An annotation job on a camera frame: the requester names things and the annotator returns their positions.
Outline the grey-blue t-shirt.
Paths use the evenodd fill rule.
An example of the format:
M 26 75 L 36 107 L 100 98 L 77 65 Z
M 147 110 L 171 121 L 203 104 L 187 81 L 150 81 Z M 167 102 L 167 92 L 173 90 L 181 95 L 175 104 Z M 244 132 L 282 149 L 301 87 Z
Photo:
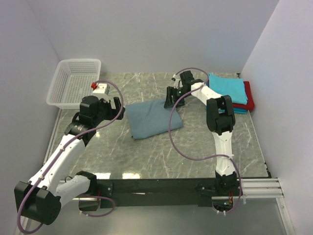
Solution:
M 126 105 L 133 139 L 141 140 L 168 132 L 171 109 L 165 109 L 164 103 L 164 99 L 156 99 Z

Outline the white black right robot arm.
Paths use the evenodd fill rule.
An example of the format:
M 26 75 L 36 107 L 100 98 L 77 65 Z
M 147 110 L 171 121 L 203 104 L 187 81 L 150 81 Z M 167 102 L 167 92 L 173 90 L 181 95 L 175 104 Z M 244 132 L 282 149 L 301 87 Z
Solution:
M 171 108 L 168 133 L 172 146 L 183 157 L 202 161 L 216 158 L 215 186 L 209 191 L 216 195 L 228 195 L 240 188 L 238 167 L 233 161 L 232 132 L 235 125 L 235 114 L 232 99 L 209 88 L 201 79 L 195 79 L 190 69 L 181 70 L 172 77 L 173 86 L 167 87 L 164 108 Z M 209 157 L 191 158 L 180 152 L 175 146 L 171 135 L 171 123 L 174 111 L 178 106 L 185 105 L 184 99 L 193 96 L 206 106 L 206 125 L 213 134 L 216 153 Z

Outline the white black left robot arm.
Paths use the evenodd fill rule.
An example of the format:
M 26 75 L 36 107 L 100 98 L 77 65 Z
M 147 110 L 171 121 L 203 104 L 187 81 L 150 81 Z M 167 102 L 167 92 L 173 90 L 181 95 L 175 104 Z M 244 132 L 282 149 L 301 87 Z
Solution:
M 67 183 L 60 185 L 59 181 L 71 162 L 85 150 L 96 131 L 103 128 L 101 122 L 106 120 L 111 124 L 123 118 L 123 97 L 114 97 L 113 100 L 115 108 L 103 98 L 85 96 L 48 161 L 28 182 L 17 183 L 14 195 L 19 227 L 23 216 L 40 225 L 50 225 L 61 208 L 79 195 L 98 198 L 97 177 L 93 173 L 80 171 Z

